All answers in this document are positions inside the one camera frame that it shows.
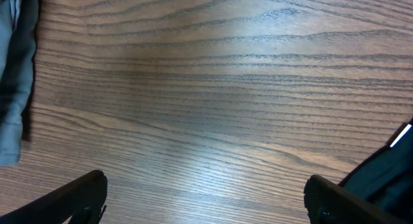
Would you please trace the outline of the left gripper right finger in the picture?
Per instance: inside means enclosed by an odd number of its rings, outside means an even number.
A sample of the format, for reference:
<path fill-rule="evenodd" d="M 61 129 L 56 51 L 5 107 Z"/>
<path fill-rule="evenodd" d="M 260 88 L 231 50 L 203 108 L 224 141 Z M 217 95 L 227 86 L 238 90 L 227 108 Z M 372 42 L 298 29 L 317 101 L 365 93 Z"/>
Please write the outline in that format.
<path fill-rule="evenodd" d="M 311 224 L 408 224 L 318 175 L 307 180 L 304 204 Z"/>

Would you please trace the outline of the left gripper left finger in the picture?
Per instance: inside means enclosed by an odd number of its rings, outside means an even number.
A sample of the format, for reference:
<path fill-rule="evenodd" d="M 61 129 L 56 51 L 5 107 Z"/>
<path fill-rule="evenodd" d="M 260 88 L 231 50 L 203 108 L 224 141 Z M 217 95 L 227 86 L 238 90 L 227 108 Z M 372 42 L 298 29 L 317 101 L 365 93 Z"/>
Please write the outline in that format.
<path fill-rule="evenodd" d="M 106 210 L 108 180 L 101 170 L 80 178 L 1 216 L 4 224 L 98 224 Z"/>

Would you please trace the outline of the black t-shirt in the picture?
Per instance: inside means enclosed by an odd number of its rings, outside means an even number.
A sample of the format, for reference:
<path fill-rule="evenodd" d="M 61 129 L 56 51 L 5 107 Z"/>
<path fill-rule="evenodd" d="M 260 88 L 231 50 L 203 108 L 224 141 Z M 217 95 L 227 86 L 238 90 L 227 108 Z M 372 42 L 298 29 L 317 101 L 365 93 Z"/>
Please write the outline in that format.
<path fill-rule="evenodd" d="M 351 194 L 412 223 L 412 122 L 339 184 Z"/>

